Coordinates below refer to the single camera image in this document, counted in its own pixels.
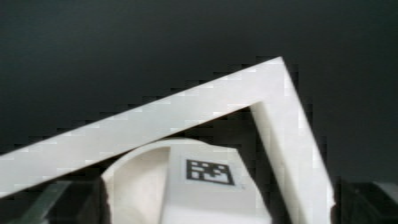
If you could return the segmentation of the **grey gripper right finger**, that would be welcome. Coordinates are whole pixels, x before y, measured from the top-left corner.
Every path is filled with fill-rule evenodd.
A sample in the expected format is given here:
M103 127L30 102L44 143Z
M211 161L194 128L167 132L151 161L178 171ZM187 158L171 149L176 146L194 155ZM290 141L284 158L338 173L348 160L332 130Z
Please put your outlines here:
M398 184L336 184L334 224L398 224Z

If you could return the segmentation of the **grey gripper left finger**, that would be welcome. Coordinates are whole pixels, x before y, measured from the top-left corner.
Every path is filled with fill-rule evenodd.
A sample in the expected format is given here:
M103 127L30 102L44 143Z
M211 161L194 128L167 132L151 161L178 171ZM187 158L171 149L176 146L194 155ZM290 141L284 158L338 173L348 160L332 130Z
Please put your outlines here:
M16 224L110 224L103 182L52 183Z

